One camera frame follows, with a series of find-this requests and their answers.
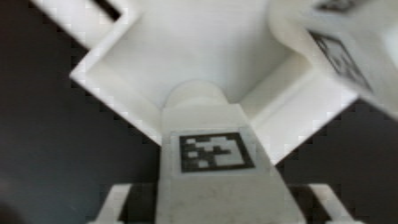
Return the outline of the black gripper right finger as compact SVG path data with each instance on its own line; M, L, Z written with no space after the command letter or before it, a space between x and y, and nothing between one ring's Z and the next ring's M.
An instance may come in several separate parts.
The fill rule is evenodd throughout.
M354 218L327 184L293 184L290 192L302 214L295 224L364 224Z

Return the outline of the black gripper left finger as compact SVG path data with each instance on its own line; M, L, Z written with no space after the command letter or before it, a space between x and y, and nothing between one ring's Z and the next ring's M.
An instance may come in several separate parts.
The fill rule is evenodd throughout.
M115 184L94 220L87 224L155 224L156 186Z

